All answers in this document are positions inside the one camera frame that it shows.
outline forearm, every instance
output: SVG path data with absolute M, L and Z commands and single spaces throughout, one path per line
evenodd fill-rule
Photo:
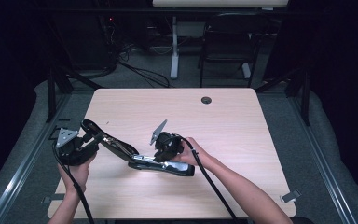
M 67 192 L 57 211 L 48 223 L 72 223 L 79 202 L 80 199 L 77 192 Z
M 208 158 L 210 170 L 227 188 L 242 210 L 256 223 L 291 223 L 283 210 L 250 180 L 237 174 L 216 158 Z

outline black chair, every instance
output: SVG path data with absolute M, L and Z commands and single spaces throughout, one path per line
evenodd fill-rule
M 259 14 L 221 13 L 205 23 L 200 53 L 200 87 L 204 63 L 251 64 L 247 87 L 251 87 L 260 42 L 269 28 L 269 19 Z

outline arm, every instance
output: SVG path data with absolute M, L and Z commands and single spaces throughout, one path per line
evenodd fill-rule
M 89 167 L 94 160 L 96 154 L 91 157 L 85 163 L 79 166 L 70 166 L 69 170 L 71 171 L 72 176 L 75 178 L 76 182 L 80 185 L 83 192 L 86 191 L 86 182 L 89 177 Z M 60 171 L 60 175 L 62 177 L 63 183 L 66 188 L 65 197 L 63 198 L 60 206 L 57 208 L 53 217 L 48 222 L 49 224 L 54 223 L 72 223 L 74 219 L 75 211 L 80 202 L 80 198 L 77 194 L 77 191 L 74 187 L 74 183 L 68 174 L 58 165 L 58 170 Z
M 205 169 L 211 171 L 222 182 L 252 220 L 256 223 L 292 223 L 283 210 L 261 188 L 208 154 L 194 139 L 187 138 L 187 140 L 199 153 L 200 161 Z M 173 159 L 197 165 L 191 149 L 185 143 L 184 148 L 184 152 Z

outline chair backrest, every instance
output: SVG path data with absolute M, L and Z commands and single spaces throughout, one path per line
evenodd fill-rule
M 205 23 L 205 33 L 264 34 L 269 19 L 260 14 L 220 13 Z

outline table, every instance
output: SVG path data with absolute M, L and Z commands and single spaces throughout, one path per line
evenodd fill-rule
M 286 7 L 288 0 L 153 0 L 153 7 Z M 178 78 L 179 50 L 177 42 L 177 21 L 176 17 L 172 18 L 172 63 L 171 79 Z M 242 71 L 245 77 L 250 76 L 249 66 L 246 64 Z
M 205 96 L 212 99 L 209 104 L 201 101 Z M 100 89 L 85 119 L 150 156 L 155 153 L 149 145 L 152 132 L 167 119 L 164 132 L 194 137 L 213 156 L 256 183 L 288 216 L 296 213 L 293 202 L 281 201 L 289 188 L 252 89 Z M 210 176 L 236 216 L 247 217 Z M 198 167 L 192 177 L 138 171 L 102 145 L 90 166 L 87 186 L 94 218 L 230 218 Z M 56 193 L 64 193 L 62 181 Z M 49 217 L 60 202 L 51 203 Z M 82 205 L 75 218 L 87 218 Z

